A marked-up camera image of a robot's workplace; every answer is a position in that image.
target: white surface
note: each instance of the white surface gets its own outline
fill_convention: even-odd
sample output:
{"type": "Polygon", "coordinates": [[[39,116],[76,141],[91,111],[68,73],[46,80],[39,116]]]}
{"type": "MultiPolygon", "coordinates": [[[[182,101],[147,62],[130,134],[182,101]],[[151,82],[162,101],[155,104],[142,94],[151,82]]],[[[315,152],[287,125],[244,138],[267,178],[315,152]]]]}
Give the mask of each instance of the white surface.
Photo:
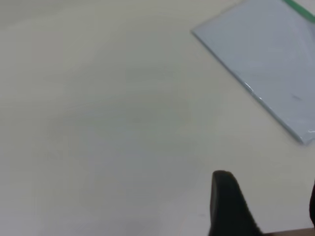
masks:
{"type": "Polygon", "coordinates": [[[193,32],[297,140],[315,139],[315,24],[281,0],[247,0],[193,32]]]}
{"type": "Polygon", "coordinates": [[[204,235],[216,169],[265,232],[310,227],[315,145],[189,32],[234,3],[2,1],[0,234],[204,235]]]}

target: black object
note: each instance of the black object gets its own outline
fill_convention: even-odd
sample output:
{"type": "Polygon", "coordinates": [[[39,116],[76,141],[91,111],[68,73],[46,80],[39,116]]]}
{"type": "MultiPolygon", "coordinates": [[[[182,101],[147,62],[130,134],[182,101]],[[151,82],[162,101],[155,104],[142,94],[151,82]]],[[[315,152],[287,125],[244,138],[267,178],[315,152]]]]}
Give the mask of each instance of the black object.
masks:
{"type": "Polygon", "coordinates": [[[312,196],[310,200],[310,218],[315,226],[315,185],[313,187],[312,196]]]}
{"type": "Polygon", "coordinates": [[[212,175],[209,236],[262,236],[236,178],[226,171],[212,175]]]}

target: wooden edge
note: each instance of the wooden edge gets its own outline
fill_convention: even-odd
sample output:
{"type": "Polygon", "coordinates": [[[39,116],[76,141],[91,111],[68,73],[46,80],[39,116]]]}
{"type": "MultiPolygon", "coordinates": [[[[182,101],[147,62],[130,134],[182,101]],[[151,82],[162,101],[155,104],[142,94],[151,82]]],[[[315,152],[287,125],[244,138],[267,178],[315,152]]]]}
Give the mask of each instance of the wooden edge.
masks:
{"type": "Polygon", "coordinates": [[[265,234],[265,236],[315,236],[314,228],[265,234]]]}

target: white table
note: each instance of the white table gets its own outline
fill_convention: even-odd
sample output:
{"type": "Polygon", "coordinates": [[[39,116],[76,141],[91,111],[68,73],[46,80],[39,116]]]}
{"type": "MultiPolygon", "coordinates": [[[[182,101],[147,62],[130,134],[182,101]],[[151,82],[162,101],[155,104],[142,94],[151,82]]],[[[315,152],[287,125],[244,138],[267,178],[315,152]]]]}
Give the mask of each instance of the white table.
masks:
{"type": "Polygon", "coordinates": [[[212,171],[311,227],[299,145],[190,34],[235,0],[0,3],[0,234],[205,236],[212,171]]]}

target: green stripe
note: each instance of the green stripe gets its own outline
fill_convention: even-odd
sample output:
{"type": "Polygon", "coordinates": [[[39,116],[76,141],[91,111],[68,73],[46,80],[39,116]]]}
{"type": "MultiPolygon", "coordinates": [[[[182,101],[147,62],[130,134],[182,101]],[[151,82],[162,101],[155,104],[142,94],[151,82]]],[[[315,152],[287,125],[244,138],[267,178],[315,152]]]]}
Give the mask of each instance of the green stripe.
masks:
{"type": "Polygon", "coordinates": [[[284,0],[289,6],[296,10],[301,16],[308,19],[310,22],[315,23],[315,16],[306,10],[301,5],[297,4],[294,0],[284,0]]]}

